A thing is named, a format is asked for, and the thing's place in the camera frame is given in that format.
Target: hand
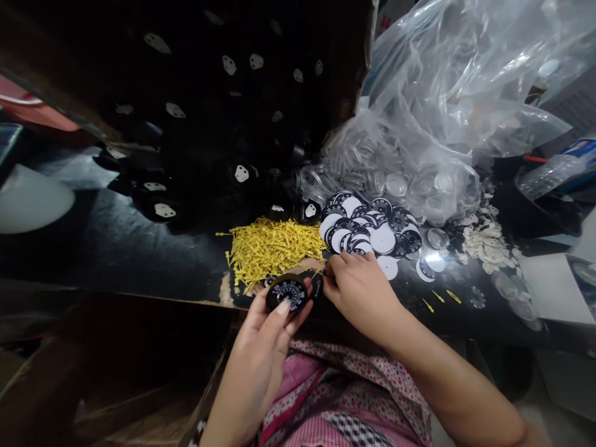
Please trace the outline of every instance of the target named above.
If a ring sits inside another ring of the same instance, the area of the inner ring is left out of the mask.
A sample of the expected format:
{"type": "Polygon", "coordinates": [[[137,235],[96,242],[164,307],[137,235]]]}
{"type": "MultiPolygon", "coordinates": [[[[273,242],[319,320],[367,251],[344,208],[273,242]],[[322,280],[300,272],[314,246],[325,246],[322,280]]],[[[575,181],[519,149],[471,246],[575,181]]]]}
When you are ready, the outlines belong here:
{"type": "MultiPolygon", "coordinates": [[[[312,283],[305,280],[308,293],[312,283]]],[[[262,290],[238,332],[215,396],[201,446],[239,446],[252,440],[281,385],[290,339],[304,323],[312,301],[289,316],[289,301],[269,315],[262,290]]]]}
{"type": "Polygon", "coordinates": [[[333,255],[327,262],[323,293],[363,335],[379,346],[399,315],[407,312],[373,253],[333,255]]]}

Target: black tabletop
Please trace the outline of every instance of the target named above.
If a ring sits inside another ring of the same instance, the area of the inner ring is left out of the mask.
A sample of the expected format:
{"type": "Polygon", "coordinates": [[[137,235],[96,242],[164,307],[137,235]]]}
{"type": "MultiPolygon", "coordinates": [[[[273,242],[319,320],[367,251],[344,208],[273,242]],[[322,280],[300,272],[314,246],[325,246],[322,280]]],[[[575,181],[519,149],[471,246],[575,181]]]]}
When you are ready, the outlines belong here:
{"type": "MultiPolygon", "coordinates": [[[[200,228],[173,232],[139,214],[128,197],[106,189],[115,173],[93,162],[97,149],[51,150],[24,164],[63,181],[76,194],[73,208],[61,219],[20,235],[0,235],[2,278],[81,287],[190,302],[248,307],[251,297],[233,286],[224,252],[230,237],[216,237],[248,216],[212,210],[200,228]]],[[[480,263],[462,265],[446,258],[447,267],[433,283],[423,282],[415,263],[403,259],[391,281],[400,301],[433,332],[479,341],[523,345],[584,354],[585,343],[567,325],[545,322],[533,331],[508,308],[480,263]],[[485,297],[477,309],[469,300],[472,287],[485,297]],[[452,299],[450,290],[461,299],[452,299]],[[433,291],[439,294],[442,303],[433,291]],[[432,307],[431,312],[424,303],[432,307]]],[[[329,301],[317,298],[313,318],[342,318],[329,301]]]]}

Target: cardboard box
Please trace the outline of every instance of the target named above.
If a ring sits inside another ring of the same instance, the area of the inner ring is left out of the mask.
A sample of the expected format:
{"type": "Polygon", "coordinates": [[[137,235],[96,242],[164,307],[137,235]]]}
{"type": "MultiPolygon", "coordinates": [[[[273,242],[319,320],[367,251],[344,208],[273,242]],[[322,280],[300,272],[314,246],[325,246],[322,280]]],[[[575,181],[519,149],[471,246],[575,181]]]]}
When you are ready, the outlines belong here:
{"type": "Polygon", "coordinates": [[[209,413],[201,402],[225,366],[237,315],[138,297],[84,300],[0,394],[0,445],[187,447],[209,413]]]}
{"type": "Polygon", "coordinates": [[[588,262],[567,253],[520,259],[523,278],[533,292],[532,303],[541,318],[596,327],[567,260],[588,262]]]}

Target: white plastic bottle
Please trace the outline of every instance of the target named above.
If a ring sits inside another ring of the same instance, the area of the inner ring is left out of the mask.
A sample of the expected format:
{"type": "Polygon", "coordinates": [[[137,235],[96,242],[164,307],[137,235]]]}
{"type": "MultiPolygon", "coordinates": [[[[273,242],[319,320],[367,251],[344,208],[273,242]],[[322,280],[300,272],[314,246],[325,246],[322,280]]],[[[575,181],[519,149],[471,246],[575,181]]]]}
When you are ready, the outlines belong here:
{"type": "Polygon", "coordinates": [[[596,132],[579,139],[547,163],[523,175],[518,181],[520,192],[535,201],[568,179],[581,174],[596,163],[596,132]]]}

